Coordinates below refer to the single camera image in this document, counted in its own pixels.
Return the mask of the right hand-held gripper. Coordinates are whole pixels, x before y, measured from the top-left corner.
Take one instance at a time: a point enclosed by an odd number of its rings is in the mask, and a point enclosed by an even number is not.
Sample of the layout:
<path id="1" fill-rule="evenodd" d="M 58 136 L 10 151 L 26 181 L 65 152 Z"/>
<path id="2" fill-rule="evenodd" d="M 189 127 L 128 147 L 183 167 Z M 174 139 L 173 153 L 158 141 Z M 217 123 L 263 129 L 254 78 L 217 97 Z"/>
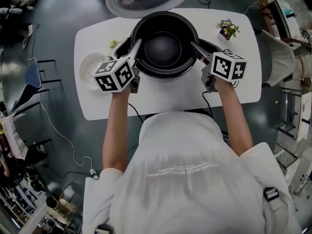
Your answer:
<path id="1" fill-rule="evenodd" d="M 237 82 L 244 77 L 247 60 L 237 53 L 224 52 L 217 45 L 199 39 L 199 45 L 190 42 L 195 57 L 202 61 L 205 66 L 201 70 L 201 81 L 208 93 L 215 92 L 215 78 L 218 77 L 226 82 Z"/>

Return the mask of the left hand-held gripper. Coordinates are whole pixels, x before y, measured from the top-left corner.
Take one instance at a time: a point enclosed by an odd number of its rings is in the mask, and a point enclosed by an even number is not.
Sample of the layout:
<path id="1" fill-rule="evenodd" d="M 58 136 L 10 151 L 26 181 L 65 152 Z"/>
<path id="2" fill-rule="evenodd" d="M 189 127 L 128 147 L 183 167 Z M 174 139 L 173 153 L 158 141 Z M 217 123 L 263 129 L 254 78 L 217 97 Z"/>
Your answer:
<path id="1" fill-rule="evenodd" d="M 128 37 L 119 42 L 113 49 L 113 57 L 123 57 L 100 63 L 92 74 L 92 78 L 104 93 L 119 93 L 130 87 L 131 93 L 138 93 L 140 83 L 139 72 L 136 68 L 137 54 L 142 39 L 134 44 Z"/>

